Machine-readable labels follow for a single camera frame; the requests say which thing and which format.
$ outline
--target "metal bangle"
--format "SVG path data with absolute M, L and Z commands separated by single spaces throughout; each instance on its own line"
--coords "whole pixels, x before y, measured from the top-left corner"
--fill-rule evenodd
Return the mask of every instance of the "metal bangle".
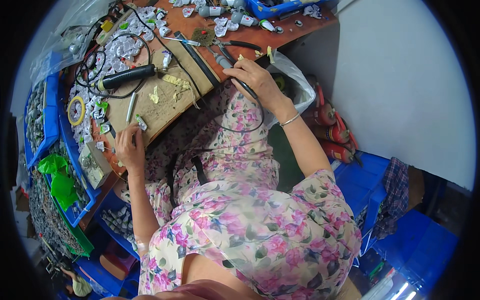
M 291 118 L 290 120 L 286 121 L 286 122 L 283 123 L 283 124 L 280 124 L 280 126 L 283 128 L 283 126 L 287 125 L 288 123 L 292 123 L 292 122 L 295 121 L 299 116 L 300 116 L 300 113 L 297 112 L 297 114 L 295 115 L 295 117 Z

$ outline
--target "pliers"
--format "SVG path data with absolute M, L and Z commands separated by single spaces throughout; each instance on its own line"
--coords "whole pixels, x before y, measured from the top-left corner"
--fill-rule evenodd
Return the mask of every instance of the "pliers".
M 220 48 L 220 51 L 222 52 L 222 54 L 225 55 L 225 57 L 232 64 L 235 64 L 237 62 L 237 60 L 235 58 L 233 58 L 233 56 L 231 56 L 230 53 L 227 51 L 227 49 L 225 48 L 225 46 L 227 46 L 227 45 L 245 47 L 245 48 L 250 48 L 250 49 L 258 50 L 258 51 L 262 50 L 262 47 L 260 47 L 260 46 L 257 46 L 255 44 L 250 44 L 250 43 L 247 43 L 247 42 L 240 42 L 240 41 L 222 42 L 222 41 L 219 41 L 216 38 L 214 38 L 212 43 L 214 45 L 217 45 Z

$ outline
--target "cardboard sheet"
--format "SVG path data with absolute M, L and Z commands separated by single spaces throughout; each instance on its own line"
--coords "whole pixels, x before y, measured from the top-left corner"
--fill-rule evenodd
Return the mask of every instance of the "cardboard sheet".
M 190 73 L 203 95 L 212 90 L 212 84 L 180 42 L 171 41 L 166 45 L 179 59 L 182 66 Z M 165 49 L 161 48 L 154 51 L 152 54 L 152 63 L 159 68 L 163 66 L 163 50 Z M 169 67 L 176 65 L 175 60 L 172 60 Z M 175 93 L 178 94 L 183 90 L 180 86 L 165 82 L 162 79 L 158 79 L 156 76 L 145 80 L 143 86 L 137 91 L 137 98 L 130 119 L 130 122 L 135 122 L 134 116 L 139 114 L 147 124 L 148 128 L 143 133 L 145 147 L 150 144 L 171 122 L 173 122 L 173 120 L 193 104 L 193 97 L 195 97 L 196 100 L 200 98 L 192 82 L 189 80 L 188 75 L 182 71 L 182 69 L 179 67 L 170 68 L 166 69 L 164 72 L 187 80 L 190 82 L 192 89 L 181 92 L 180 95 L 178 95 L 180 99 L 174 100 L 173 95 Z M 137 84 L 138 81 L 123 84 L 114 95 L 124 95 L 131 91 Z M 154 103 L 148 96 L 148 94 L 154 93 L 155 86 L 158 87 L 158 103 Z M 108 98 L 109 107 L 107 118 L 115 132 L 123 130 L 126 127 L 129 103 L 130 96 L 124 99 Z

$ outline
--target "small cardboard box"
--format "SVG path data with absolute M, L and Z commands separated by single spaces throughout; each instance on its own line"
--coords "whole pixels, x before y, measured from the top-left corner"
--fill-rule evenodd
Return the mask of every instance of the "small cardboard box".
M 96 147 L 95 142 L 89 142 L 85 145 L 78 157 L 78 162 L 94 189 L 101 186 L 112 171 L 110 163 L 108 163 L 102 151 Z

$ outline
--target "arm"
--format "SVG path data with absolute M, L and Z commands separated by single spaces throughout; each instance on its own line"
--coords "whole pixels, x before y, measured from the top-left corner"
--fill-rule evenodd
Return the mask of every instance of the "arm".
M 133 137 L 135 138 L 135 145 L 132 143 Z M 159 226 L 145 191 L 145 150 L 142 130 L 137 123 L 133 123 L 125 130 L 117 133 L 115 149 L 117 157 L 128 171 L 133 233 L 138 244 L 147 245 L 146 247 L 138 247 L 138 255 L 142 257 L 148 251 L 148 243 Z
M 245 82 L 255 91 L 263 107 L 269 109 L 280 123 L 292 119 L 297 115 L 292 100 L 280 92 L 270 73 L 252 60 L 242 59 L 235 63 L 233 69 L 224 69 L 223 73 L 234 76 Z M 232 79 L 237 89 L 250 101 L 255 100 Z M 292 147 L 297 163 L 305 175 L 310 176 L 319 169 L 332 170 L 328 158 L 320 143 L 307 127 L 301 117 L 287 124 L 284 128 L 288 142 Z
M 68 276 L 70 276 L 73 281 L 78 281 L 78 280 L 77 280 L 77 274 L 75 274 L 74 272 L 72 272 L 72 271 L 67 271 L 67 270 L 65 270 L 63 267 L 60 267 L 60 270 L 61 270 L 63 273 L 65 273 L 65 274 L 67 274 Z

